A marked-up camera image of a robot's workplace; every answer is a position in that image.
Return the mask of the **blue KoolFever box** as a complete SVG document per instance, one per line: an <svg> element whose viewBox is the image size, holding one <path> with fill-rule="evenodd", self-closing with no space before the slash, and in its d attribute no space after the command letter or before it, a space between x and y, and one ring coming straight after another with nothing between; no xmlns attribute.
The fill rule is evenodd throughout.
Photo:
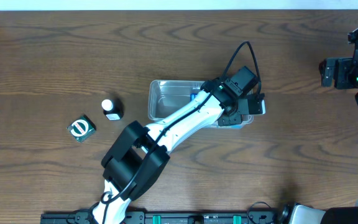
<svg viewBox="0 0 358 224"><path fill-rule="evenodd" d="M190 95L190 100L191 100L191 101L194 100L194 99L196 98L196 96L197 96L196 93L192 93L192 94Z"/></svg>

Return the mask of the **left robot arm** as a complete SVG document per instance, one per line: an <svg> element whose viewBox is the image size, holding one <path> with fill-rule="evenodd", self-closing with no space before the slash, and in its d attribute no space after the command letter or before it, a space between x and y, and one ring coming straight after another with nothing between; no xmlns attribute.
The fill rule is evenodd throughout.
<svg viewBox="0 0 358 224"><path fill-rule="evenodd" d="M204 82L195 98L170 116L127 125L101 161L104 192L91 211L93 223L122 222L129 204L153 186L179 144L206 126L240 125L248 101L260 99L250 91L260 86L259 73L242 67L231 77Z"/></svg>

